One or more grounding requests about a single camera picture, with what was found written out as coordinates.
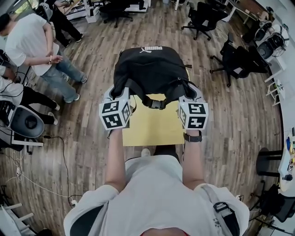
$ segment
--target white t-shirt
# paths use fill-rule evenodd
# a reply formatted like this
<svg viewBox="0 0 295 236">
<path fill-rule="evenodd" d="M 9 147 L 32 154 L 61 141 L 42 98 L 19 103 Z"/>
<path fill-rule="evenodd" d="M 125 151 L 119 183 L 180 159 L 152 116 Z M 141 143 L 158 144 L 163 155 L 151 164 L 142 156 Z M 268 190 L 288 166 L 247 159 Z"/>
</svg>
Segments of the white t-shirt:
<svg viewBox="0 0 295 236">
<path fill-rule="evenodd" d="M 14 105 L 19 106 L 23 98 L 23 90 L 24 86 L 22 84 L 13 83 L 11 80 L 4 79 L 2 76 L 0 76 L 0 100 L 10 101 Z"/>
<path fill-rule="evenodd" d="M 27 57 L 45 57 L 47 54 L 47 40 L 43 26 L 47 23 L 45 19 L 30 14 L 20 19 L 10 32 L 6 42 L 6 53 L 11 60 L 20 66 Z M 53 54 L 56 55 L 59 46 L 53 43 Z M 51 65 L 34 65 L 34 72 L 38 76 L 44 75 Z"/>
<path fill-rule="evenodd" d="M 65 217 L 66 236 L 80 216 L 104 205 L 88 236 L 140 236 L 150 228 L 179 228 L 190 236 L 223 236 L 213 204 L 201 188 L 188 189 L 182 183 L 182 167 L 175 157 L 159 155 L 126 162 L 127 186 L 118 193 L 103 185 L 86 192 Z M 235 211 L 243 235 L 249 210 L 227 188 L 210 185 L 220 201 Z"/>
<path fill-rule="evenodd" d="M 3 76 L 4 73 L 5 73 L 5 70 L 6 70 L 6 67 L 5 66 L 2 66 L 0 65 L 0 76 Z"/>
</svg>

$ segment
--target hand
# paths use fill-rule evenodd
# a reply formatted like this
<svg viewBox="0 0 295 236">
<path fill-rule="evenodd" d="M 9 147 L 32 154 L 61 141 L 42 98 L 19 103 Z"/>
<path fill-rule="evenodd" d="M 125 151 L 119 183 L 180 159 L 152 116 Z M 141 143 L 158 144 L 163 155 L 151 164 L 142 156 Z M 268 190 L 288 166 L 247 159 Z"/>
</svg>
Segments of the hand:
<svg viewBox="0 0 295 236">
<path fill-rule="evenodd" d="M 63 57 L 62 56 L 55 55 L 55 56 L 52 56 L 51 63 L 57 64 L 57 63 L 61 62 L 62 60 L 63 60 Z"/>
<path fill-rule="evenodd" d="M 200 132 L 198 130 L 186 130 L 186 133 L 189 136 L 200 136 Z"/>
<path fill-rule="evenodd" d="M 46 57 L 53 56 L 53 49 L 51 48 L 50 50 L 47 50 Z"/>
</svg>

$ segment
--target wall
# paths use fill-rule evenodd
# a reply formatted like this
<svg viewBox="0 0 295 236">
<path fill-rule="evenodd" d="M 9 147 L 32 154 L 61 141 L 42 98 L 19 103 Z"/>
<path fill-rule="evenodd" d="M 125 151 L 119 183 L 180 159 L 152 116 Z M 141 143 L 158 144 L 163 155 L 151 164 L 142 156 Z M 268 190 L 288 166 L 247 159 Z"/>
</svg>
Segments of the wall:
<svg viewBox="0 0 295 236">
<path fill-rule="evenodd" d="M 257 0 L 262 6 L 270 6 L 275 11 L 275 24 L 285 23 L 289 27 L 290 44 L 282 55 L 287 69 L 276 78 L 284 85 L 286 99 L 281 102 L 284 131 L 295 126 L 295 5 L 290 0 Z"/>
</svg>

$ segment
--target backpack strap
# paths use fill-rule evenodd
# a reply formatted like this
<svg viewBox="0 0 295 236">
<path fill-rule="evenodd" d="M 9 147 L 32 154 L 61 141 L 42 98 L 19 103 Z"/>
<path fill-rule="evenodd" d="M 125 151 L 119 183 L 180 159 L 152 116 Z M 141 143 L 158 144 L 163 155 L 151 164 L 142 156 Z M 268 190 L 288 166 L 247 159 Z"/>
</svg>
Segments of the backpack strap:
<svg viewBox="0 0 295 236">
<path fill-rule="evenodd" d="M 219 201 L 214 190 L 206 185 L 201 187 L 207 193 L 210 202 L 213 204 L 214 215 L 220 223 L 225 236 L 239 236 L 240 227 L 235 212 L 230 209 L 226 202 Z"/>
<path fill-rule="evenodd" d="M 128 79 L 125 87 L 130 88 L 141 100 L 143 105 L 152 109 L 165 109 L 166 105 L 172 101 L 177 100 L 179 97 L 185 95 L 185 89 L 183 84 L 179 84 L 177 87 L 171 87 L 165 93 L 166 99 L 163 101 L 150 99 L 142 90 L 142 88 L 132 79 Z"/>
</svg>

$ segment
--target black watch strap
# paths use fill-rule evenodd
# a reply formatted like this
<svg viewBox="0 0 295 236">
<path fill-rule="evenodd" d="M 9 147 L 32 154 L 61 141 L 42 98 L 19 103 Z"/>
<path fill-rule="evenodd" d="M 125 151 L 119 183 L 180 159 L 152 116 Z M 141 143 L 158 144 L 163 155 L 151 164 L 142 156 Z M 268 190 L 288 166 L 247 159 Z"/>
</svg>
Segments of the black watch strap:
<svg viewBox="0 0 295 236">
<path fill-rule="evenodd" d="M 201 142 L 202 141 L 202 132 L 199 130 L 199 136 L 189 136 L 186 133 L 183 133 L 183 137 L 188 142 Z"/>
</svg>

